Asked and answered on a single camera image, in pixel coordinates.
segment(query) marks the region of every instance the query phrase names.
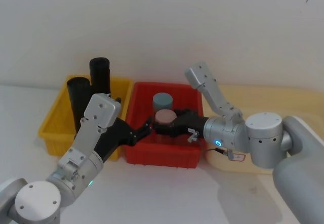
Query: black tube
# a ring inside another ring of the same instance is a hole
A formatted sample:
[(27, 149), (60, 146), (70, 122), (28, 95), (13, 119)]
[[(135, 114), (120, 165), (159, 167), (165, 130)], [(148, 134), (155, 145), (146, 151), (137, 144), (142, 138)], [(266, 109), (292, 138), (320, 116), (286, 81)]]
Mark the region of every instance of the black tube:
[(109, 60), (104, 57), (93, 58), (89, 63), (89, 67), (93, 93), (111, 93)]
[(74, 118), (75, 132), (81, 127), (80, 120), (91, 98), (91, 86), (88, 79), (84, 77), (74, 77), (67, 81), (67, 90), (71, 101), (71, 108)]

